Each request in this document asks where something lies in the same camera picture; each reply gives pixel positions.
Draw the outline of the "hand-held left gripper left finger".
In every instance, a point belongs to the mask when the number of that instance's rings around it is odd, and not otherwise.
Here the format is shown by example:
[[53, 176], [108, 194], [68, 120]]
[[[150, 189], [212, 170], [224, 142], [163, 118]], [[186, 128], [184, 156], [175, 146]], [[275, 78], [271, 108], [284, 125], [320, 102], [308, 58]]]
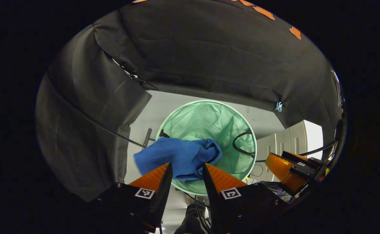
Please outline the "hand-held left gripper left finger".
[[108, 188], [94, 200], [98, 232], [155, 233], [161, 228], [172, 175], [172, 164], [165, 163], [128, 185]]

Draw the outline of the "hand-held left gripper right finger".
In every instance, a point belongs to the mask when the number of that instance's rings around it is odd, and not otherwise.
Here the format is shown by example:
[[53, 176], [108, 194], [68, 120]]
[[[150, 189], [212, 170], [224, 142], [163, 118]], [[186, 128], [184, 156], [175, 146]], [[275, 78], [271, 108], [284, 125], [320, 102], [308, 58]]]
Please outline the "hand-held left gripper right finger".
[[261, 233], [288, 207], [265, 185], [248, 185], [209, 163], [202, 175], [214, 233]]

